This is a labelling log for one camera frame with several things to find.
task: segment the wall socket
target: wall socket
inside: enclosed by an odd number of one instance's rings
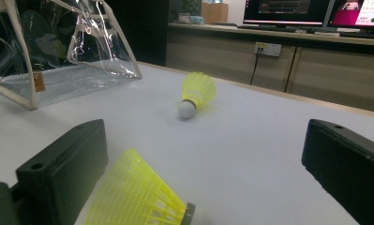
[[[264,42],[256,42],[256,45],[254,46],[254,53],[257,53],[259,48],[262,49],[260,51],[260,54],[278,57],[280,56],[280,50],[282,48],[282,45],[264,43]]]

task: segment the clear plastic sheet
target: clear plastic sheet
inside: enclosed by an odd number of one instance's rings
[[[1,1],[0,93],[35,109],[142,77],[104,1]]]

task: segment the keyboard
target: keyboard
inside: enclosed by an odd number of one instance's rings
[[[247,29],[247,30],[277,31],[277,32],[288,32],[288,33],[294,33],[297,30],[297,28],[291,28],[291,27],[250,26],[250,25],[240,25],[240,26],[237,26],[237,28]]]
[[[356,33],[356,32],[340,32],[340,37],[345,38],[366,38],[366,39],[374,39],[374,34],[368,33]]]

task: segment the yellow shuttlecock skirt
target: yellow shuttlecock skirt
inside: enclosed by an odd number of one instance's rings
[[[179,225],[186,210],[137,151],[129,149],[103,180],[85,225]]]
[[[200,108],[216,95],[216,85],[210,76],[201,72],[188,73],[183,81],[183,99],[193,101]]]

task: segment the monitor screen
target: monitor screen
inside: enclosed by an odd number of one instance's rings
[[[330,0],[246,0],[243,24],[322,26]]]
[[[374,28],[374,0],[336,0],[329,26]]]

